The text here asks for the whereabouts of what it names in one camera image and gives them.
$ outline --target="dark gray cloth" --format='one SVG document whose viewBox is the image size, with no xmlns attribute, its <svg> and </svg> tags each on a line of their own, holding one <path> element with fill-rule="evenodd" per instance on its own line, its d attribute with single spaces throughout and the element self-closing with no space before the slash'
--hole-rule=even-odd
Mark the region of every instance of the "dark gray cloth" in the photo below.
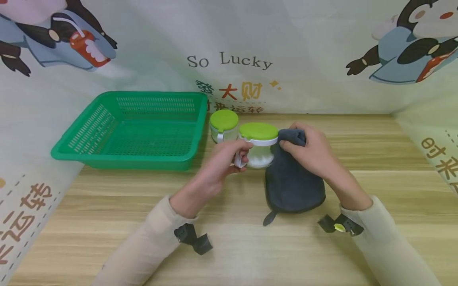
<svg viewBox="0 0 458 286">
<path fill-rule="evenodd" d="M 264 225 L 273 221 L 277 213 L 301 213 L 320 206 L 325 198 L 324 181 L 307 171 L 294 157 L 280 147 L 281 140 L 305 146 L 305 134 L 299 129 L 282 129 L 273 146 L 273 162 L 266 169 L 266 200 L 272 213 Z"/>
</svg>

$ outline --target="cartoon penguin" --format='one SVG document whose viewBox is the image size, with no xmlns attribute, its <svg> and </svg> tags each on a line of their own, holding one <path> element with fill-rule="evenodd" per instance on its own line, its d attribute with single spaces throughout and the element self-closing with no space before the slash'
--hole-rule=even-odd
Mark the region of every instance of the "cartoon penguin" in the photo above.
<svg viewBox="0 0 458 286">
<path fill-rule="evenodd" d="M 458 57 L 458 1 L 410 0 L 399 16 L 375 29 L 377 46 L 350 62 L 347 75 L 382 66 L 369 78 L 387 84 L 413 84 Z"/>
<path fill-rule="evenodd" d="M 94 71 L 116 57 L 109 37 L 80 0 L 0 0 L 0 57 L 30 76 L 21 60 L 29 49 L 41 66 L 72 65 Z"/>
</svg>

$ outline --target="black wrist device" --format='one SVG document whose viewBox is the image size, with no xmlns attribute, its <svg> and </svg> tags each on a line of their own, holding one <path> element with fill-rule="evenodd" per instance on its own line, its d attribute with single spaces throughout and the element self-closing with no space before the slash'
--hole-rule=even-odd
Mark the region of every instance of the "black wrist device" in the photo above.
<svg viewBox="0 0 458 286">
<path fill-rule="evenodd" d="M 175 229 L 174 234 L 180 243 L 191 245 L 199 255 L 204 255 L 213 248 L 208 235 L 204 234 L 201 237 L 197 237 L 196 229 L 190 223 L 185 223 Z"/>
<path fill-rule="evenodd" d="M 318 224 L 324 231 L 328 233 L 335 231 L 349 232 L 351 236 L 357 236 L 364 231 L 362 226 L 352 221 L 347 216 L 344 216 L 343 214 L 340 214 L 335 220 L 329 215 L 325 215 L 322 219 L 319 220 Z"/>
</svg>

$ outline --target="green plastic basket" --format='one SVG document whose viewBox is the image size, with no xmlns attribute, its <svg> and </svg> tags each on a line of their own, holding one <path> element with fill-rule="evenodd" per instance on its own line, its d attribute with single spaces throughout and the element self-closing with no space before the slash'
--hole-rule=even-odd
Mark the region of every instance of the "green plastic basket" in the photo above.
<svg viewBox="0 0 458 286">
<path fill-rule="evenodd" d="M 207 114 L 197 92 L 106 92 L 51 151 L 99 169 L 188 170 Z"/>
</svg>

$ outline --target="jar handle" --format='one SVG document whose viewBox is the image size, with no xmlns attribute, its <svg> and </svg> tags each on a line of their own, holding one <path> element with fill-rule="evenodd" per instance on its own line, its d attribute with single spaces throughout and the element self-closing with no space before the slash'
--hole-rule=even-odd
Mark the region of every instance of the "jar handle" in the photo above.
<svg viewBox="0 0 458 286">
<path fill-rule="evenodd" d="M 218 132 L 218 135 L 216 137 L 216 143 L 222 143 L 224 140 L 224 133 L 219 133 Z"/>
<path fill-rule="evenodd" d="M 240 156 L 240 152 L 237 152 L 237 153 L 235 154 L 234 165 L 235 165 L 237 168 L 243 168 L 243 167 L 246 166 L 246 163 L 243 163 L 243 162 L 242 162 L 242 156 Z"/>
</svg>

